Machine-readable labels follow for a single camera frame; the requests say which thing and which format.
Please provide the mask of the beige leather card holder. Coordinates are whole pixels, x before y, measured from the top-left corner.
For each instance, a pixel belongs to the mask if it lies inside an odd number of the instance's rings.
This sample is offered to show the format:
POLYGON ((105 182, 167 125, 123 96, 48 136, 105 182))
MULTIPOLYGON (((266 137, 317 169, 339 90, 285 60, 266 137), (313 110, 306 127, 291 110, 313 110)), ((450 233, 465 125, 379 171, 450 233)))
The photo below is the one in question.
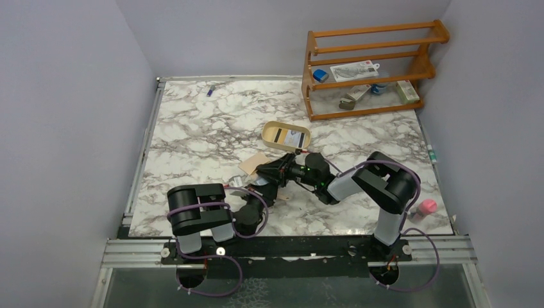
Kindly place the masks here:
POLYGON ((271 162, 270 159, 262 152, 257 152, 246 160, 242 161, 238 167, 246 175, 251 176, 257 170, 257 167, 261 164, 267 164, 271 162))

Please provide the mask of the white card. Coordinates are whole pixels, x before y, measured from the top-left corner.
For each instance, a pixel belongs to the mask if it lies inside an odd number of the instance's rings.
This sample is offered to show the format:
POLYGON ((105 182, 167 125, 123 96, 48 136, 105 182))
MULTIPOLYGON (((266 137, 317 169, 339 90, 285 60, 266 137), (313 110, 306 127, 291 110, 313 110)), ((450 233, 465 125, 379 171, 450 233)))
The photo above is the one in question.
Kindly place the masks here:
POLYGON ((296 130, 287 130, 285 135, 283 145, 290 146, 293 148, 303 148, 305 144, 306 133, 296 131, 296 130))

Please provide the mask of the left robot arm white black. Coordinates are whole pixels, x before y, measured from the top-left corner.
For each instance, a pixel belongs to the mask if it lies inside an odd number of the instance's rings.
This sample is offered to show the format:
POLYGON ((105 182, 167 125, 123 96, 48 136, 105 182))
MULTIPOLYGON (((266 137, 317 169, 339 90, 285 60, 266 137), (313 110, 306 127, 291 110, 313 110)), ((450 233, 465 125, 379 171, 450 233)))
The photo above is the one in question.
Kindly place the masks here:
POLYGON ((209 230, 215 242, 235 237, 251 238, 260 234, 269 217, 279 185, 250 184, 246 187, 225 187, 222 184, 180 185, 167 192, 167 220, 182 254, 202 249, 200 233, 209 230), (227 204, 226 191, 242 194, 246 202, 233 211, 227 204))

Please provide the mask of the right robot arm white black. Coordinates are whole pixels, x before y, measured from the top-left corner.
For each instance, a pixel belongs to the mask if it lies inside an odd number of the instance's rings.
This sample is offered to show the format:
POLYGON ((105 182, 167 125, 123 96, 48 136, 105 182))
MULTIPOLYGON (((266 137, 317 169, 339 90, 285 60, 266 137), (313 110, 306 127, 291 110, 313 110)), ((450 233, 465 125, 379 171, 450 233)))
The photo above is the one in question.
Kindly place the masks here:
POLYGON ((421 193, 420 177, 412 169, 379 151, 336 175, 330 170, 332 164, 320 153, 308 153, 303 164, 298 164, 296 157, 295 153, 288 153, 257 166, 256 173, 277 187, 284 187, 289 181, 311 186, 312 193, 327 205, 365 193, 380 208, 373 237, 386 247, 397 242, 407 210, 421 193))

